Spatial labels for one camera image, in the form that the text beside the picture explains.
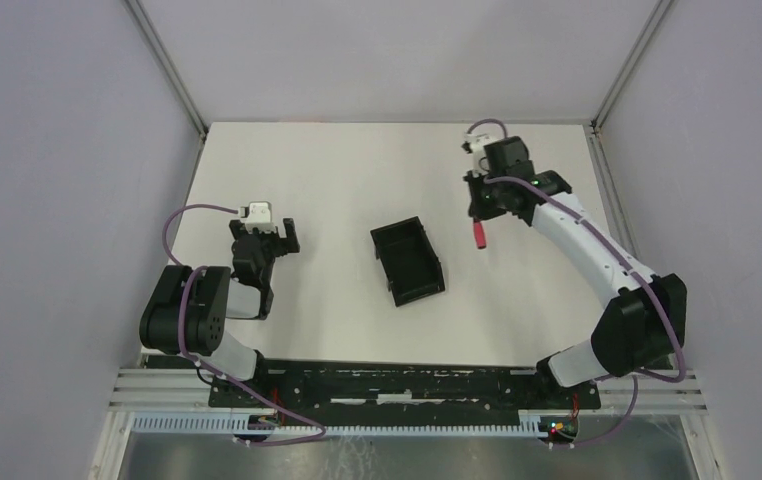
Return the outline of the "red handled black screwdriver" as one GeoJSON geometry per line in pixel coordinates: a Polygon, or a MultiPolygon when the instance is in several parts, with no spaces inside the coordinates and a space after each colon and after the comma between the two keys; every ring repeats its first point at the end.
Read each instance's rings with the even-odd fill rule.
{"type": "Polygon", "coordinates": [[[478,219],[474,219],[472,222],[472,229],[476,248],[479,250],[485,249],[487,247],[487,241],[482,222],[478,219]]]}

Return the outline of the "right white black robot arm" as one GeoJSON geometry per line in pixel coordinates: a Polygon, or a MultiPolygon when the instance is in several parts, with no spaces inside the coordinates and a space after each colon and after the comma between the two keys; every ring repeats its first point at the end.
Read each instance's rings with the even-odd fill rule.
{"type": "Polygon", "coordinates": [[[520,137],[468,133],[462,148],[472,158],[463,179],[478,247],[486,246],[482,222],[510,214],[551,241],[603,306],[590,337],[539,362],[541,374],[564,388],[630,374],[681,382],[684,281],[657,274],[606,235],[561,175],[536,172],[520,137]]]}

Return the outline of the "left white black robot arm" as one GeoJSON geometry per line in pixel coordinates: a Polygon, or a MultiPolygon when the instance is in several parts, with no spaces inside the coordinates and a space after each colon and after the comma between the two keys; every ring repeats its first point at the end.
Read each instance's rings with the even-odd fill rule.
{"type": "Polygon", "coordinates": [[[207,266],[195,279],[190,266],[165,267],[139,323],[142,346],[179,355],[182,336],[188,358],[218,375],[239,381],[260,376],[263,354],[229,334],[225,323],[268,317],[276,259],[300,251],[294,220],[285,218],[283,227],[281,235],[273,224],[263,230],[261,223],[232,220],[230,267],[207,266]]]}

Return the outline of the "black plastic bin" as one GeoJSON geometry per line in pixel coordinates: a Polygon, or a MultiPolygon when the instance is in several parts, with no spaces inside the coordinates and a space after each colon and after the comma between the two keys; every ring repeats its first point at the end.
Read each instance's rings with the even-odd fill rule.
{"type": "Polygon", "coordinates": [[[440,259],[419,217],[375,228],[370,236],[396,307],[446,290],[440,259]]]}

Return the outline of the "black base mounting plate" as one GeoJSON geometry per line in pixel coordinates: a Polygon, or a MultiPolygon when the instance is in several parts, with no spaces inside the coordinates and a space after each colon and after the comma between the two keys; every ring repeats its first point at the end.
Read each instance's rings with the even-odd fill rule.
{"type": "Polygon", "coordinates": [[[328,428],[514,426],[522,410],[563,415],[579,408],[582,383],[564,388],[529,367],[267,359],[251,388],[328,428]],[[370,391],[434,394],[445,402],[406,406],[335,406],[370,391]]]}

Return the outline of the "right aluminium frame rail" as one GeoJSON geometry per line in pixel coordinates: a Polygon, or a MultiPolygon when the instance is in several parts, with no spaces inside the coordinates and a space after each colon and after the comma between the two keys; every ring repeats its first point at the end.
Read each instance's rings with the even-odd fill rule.
{"type": "Polygon", "coordinates": [[[678,2],[674,0],[659,0],[654,3],[640,33],[619,67],[615,79],[606,91],[594,116],[584,125],[585,138],[600,197],[605,207],[609,231],[630,254],[637,253],[637,245],[629,216],[620,198],[614,174],[607,158],[603,143],[605,126],[608,124],[608,120],[612,116],[622,94],[632,81],[645,54],[677,4],[678,2]]]}

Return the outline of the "left aluminium frame rail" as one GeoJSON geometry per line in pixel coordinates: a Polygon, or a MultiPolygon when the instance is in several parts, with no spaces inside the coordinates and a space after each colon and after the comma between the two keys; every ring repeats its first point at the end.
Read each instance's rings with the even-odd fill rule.
{"type": "Polygon", "coordinates": [[[199,140],[204,142],[208,136],[209,127],[187,88],[170,52],[150,18],[144,3],[140,0],[122,0],[122,4],[132,17],[137,30],[140,32],[147,48],[158,63],[163,76],[180,103],[187,119],[197,133],[199,140]]]}

